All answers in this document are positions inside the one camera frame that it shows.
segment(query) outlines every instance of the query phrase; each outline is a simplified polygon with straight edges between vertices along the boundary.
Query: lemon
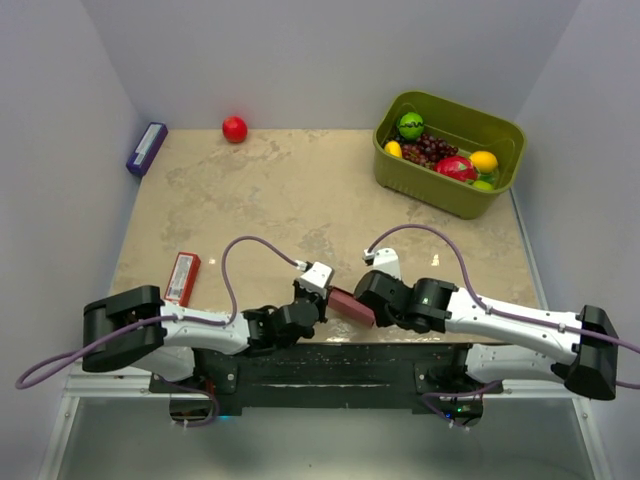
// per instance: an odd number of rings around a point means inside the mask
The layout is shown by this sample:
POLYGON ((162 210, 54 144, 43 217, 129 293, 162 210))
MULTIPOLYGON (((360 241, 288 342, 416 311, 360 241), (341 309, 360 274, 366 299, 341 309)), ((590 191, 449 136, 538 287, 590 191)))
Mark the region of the lemon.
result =
POLYGON ((493 190, 493 185, 484 180, 476 180, 471 184, 472 186, 479 188, 480 190, 493 190))
POLYGON ((480 150, 478 152, 474 152, 469 157, 473 166, 478 169, 480 173, 491 173, 498 166, 498 159, 491 152, 485 152, 480 150))
POLYGON ((384 146, 384 151, 389 155, 393 155, 394 157, 402 158, 402 147, 400 144, 394 140, 387 142, 384 146))

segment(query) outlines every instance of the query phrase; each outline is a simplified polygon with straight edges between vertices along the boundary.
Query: plastic basket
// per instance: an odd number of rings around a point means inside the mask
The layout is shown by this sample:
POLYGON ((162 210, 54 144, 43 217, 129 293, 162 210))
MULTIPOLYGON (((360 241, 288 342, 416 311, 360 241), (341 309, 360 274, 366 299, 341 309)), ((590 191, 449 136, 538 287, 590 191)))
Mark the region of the plastic basket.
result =
POLYGON ((515 124, 425 92, 405 92, 391 104, 373 134, 374 173, 377 182, 464 219, 477 218, 507 191, 516 177, 527 139, 515 124), (467 156, 478 150, 498 159, 499 177, 494 190, 480 190, 386 153, 382 147, 397 120, 417 112, 425 132, 442 137, 467 156))

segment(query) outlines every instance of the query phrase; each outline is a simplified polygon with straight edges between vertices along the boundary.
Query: green ball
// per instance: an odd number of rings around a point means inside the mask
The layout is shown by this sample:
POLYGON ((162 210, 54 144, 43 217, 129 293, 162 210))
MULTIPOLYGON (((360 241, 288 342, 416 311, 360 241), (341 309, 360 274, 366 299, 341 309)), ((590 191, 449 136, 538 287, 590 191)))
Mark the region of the green ball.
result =
POLYGON ((493 190, 493 185, 484 180, 476 180, 472 183, 472 185, 480 190, 493 190))
POLYGON ((398 122, 398 132, 407 140, 415 140, 424 132, 422 117, 415 112, 407 113, 398 122))

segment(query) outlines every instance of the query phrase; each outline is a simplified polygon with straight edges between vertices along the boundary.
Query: red apple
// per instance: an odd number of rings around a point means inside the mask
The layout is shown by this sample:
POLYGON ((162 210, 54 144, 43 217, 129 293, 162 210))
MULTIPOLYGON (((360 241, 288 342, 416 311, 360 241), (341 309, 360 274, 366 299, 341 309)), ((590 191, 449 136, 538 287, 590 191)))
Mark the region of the red apple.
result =
POLYGON ((473 164, 459 155, 443 158, 437 163, 434 170, 461 182, 474 182, 478 178, 478 173, 473 164))
POLYGON ((240 143, 247 138, 247 124, 240 117, 227 117, 222 122, 222 134, 228 142, 240 143))

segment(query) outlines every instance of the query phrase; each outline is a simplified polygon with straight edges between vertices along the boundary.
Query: beige table surface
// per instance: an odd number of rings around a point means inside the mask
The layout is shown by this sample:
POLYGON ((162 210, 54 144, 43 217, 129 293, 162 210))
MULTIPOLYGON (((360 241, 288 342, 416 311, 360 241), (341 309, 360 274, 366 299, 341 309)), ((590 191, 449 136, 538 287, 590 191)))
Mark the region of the beige table surface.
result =
MULTIPOLYGON (((362 251, 384 230, 411 222, 436 227, 458 244, 479 293, 536 306, 509 196, 469 221, 384 189, 373 177, 371 138, 367 130, 254 130, 231 145, 218 130, 172 130, 142 181, 112 291, 152 284, 164 293, 182 250, 202 260, 189 307, 228 311, 220 256, 245 234, 293 258, 331 265, 333 284, 352 290, 367 271, 362 251)), ((396 249, 407 283, 434 277, 462 285, 453 253, 427 232, 398 232, 381 245, 396 249)), ((234 247, 228 269, 240 309, 289 303, 299 273, 255 242, 234 247)), ((479 339, 365 329, 332 311, 328 317, 313 341, 479 339)))

